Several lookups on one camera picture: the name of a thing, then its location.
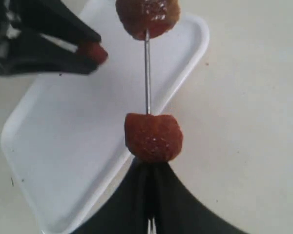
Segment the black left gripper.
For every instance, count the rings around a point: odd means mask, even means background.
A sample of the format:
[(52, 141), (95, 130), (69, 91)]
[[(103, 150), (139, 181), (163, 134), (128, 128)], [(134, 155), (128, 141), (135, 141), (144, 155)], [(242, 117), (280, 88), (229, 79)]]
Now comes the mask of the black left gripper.
[(60, 0), (0, 0), (0, 76), (49, 72), (89, 75), (99, 67), (97, 62), (36, 33), (19, 34), (19, 23), (71, 44), (102, 40)]

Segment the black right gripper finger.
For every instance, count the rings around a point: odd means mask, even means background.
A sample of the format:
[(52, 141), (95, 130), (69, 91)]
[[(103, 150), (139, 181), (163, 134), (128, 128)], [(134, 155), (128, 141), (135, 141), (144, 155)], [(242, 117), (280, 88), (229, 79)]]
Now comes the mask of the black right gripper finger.
[(123, 181), (108, 201), (75, 234), (146, 234), (147, 170), (134, 159)]
[(240, 234), (198, 201), (168, 163), (152, 165), (155, 225), (158, 234)]

